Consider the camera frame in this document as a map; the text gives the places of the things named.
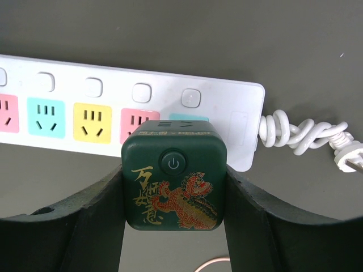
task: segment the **metal prong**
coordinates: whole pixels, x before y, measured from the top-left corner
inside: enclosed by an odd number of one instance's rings
[[[363,174],[363,167],[360,164],[354,163],[351,160],[346,160],[345,164],[347,166],[351,167],[352,169],[354,169],[355,171],[360,172],[361,174]]]

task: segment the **pink outlet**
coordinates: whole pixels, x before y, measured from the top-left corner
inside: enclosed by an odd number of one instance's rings
[[[160,113],[152,110],[122,109],[120,142],[124,143],[142,123],[148,120],[160,120]]]
[[[0,131],[19,132],[18,98],[14,95],[0,95]]]

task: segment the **pink cable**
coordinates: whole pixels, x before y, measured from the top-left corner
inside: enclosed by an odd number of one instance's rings
[[[208,265],[211,265],[215,262],[230,262],[230,261],[231,261],[231,259],[229,257],[214,258],[209,261],[206,261],[204,264],[199,266],[194,272],[200,272],[203,268],[205,268]]]

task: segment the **power plug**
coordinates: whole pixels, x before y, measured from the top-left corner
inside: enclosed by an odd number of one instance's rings
[[[121,150],[126,219],[137,230],[213,230],[227,148],[206,121],[146,121]]]

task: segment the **white switch button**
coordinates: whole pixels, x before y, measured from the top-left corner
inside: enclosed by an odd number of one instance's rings
[[[49,73],[38,73],[34,78],[34,87],[38,92],[54,91],[55,81],[54,76]]]
[[[147,84],[136,84],[132,89],[132,99],[139,103],[149,102],[151,99],[151,87]]]
[[[193,89],[184,90],[181,103],[188,108],[198,107],[200,103],[200,92]]]
[[[102,95],[102,81],[97,78],[86,79],[85,95],[88,97],[100,97]]]
[[[6,72],[3,68],[0,68],[0,86],[5,86],[7,83]]]

